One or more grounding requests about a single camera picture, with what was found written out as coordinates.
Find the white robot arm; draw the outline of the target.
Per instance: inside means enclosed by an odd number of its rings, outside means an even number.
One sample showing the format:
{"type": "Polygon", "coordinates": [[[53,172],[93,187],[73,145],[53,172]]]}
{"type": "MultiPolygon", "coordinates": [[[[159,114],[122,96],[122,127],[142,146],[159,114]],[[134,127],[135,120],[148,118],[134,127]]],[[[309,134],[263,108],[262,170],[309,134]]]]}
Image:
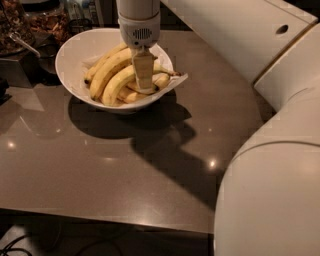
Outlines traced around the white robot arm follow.
{"type": "Polygon", "coordinates": [[[211,256],[320,256],[319,25],[303,1],[161,0],[270,108],[224,174],[211,256]]]}

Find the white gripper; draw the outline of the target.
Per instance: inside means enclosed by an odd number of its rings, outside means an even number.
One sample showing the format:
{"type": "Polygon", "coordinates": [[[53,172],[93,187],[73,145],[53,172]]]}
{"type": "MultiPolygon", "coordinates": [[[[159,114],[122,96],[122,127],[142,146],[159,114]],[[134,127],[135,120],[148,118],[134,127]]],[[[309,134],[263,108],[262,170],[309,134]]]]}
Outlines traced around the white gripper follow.
{"type": "Polygon", "coordinates": [[[132,48],[132,64],[138,91],[150,93],[155,57],[148,48],[159,39],[160,12],[120,12],[118,21],[123,41],[132,48]]]}

